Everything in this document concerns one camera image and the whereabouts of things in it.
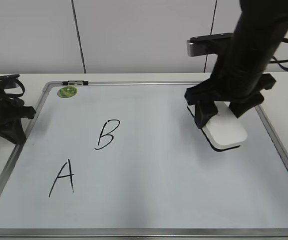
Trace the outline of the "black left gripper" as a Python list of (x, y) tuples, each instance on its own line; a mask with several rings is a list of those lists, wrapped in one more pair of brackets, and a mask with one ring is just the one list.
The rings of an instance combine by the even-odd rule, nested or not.
[[(34, 119), (36, 110), (32, 106), (24, 106), (21, 97), (24, 94), (24, 85), (19, 81), (19, 74), (0, 76), (0, 124), (6, 120), (9, 112), (17, 108), (18, 120), (12, 120), (0, 125), (0, 137), (9, 142), (20, 145), (26, 141), (26, 136), (20, 119)], [(6, 89), (19, 87), (21, 93), (6, 93)]]

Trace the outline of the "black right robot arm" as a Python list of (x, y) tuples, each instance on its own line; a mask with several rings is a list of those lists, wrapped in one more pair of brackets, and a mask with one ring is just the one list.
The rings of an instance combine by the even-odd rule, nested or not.
[(262, 90), (270, 90), (275, 79), (265, 73), (281, 43), (288, 43), (288, 0), (242, 0), (241, 15), (232, 33), (192, 37), (188, 55), (216, 54), (211, 76), (185, 92), (194, 106), (198, 128), (218, 113), (216, 102), (229, 102), (237, 118), (264, 101)]

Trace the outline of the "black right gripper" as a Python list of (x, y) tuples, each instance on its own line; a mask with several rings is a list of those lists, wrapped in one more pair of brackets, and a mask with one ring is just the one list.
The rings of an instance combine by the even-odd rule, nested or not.
[(215, 102), (230, 102), (236, 118), (264, 101), (262, 90), (270, 90), (276, 80), (269, 73), (256, 75), (211, 75), (209, 79), (186, 89), (187, 105), (195, 105), (194, 122), (202, 129), (218, 113)]

